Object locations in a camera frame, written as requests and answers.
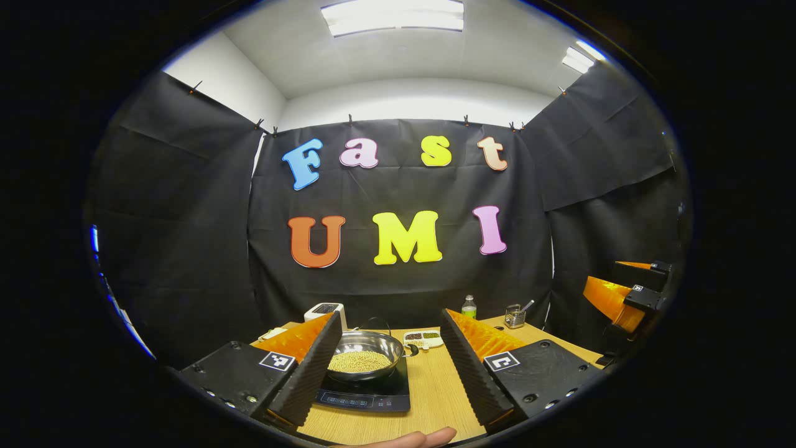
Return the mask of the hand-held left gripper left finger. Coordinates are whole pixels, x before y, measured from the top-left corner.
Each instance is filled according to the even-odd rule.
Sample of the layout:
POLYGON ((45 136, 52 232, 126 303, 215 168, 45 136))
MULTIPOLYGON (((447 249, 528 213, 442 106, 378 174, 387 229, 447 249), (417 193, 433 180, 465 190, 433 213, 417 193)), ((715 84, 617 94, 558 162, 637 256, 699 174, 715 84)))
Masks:
POLYGON ((304 425, 342 335, 334 311, 303 324, 296 348, 264 350, 230 341, 177 372, 205 399, 250 419, 293 431, 304 425))

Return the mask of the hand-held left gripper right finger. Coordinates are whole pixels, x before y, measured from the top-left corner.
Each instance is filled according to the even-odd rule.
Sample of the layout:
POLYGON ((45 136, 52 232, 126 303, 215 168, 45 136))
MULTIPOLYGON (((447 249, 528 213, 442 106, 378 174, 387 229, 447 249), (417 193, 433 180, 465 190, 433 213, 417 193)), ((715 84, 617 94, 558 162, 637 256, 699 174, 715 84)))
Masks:
POLYGON ((488 433, 542 419, 608 377, 549 338, 525 343, 453 310, 441 315, 443 344, 488 433))

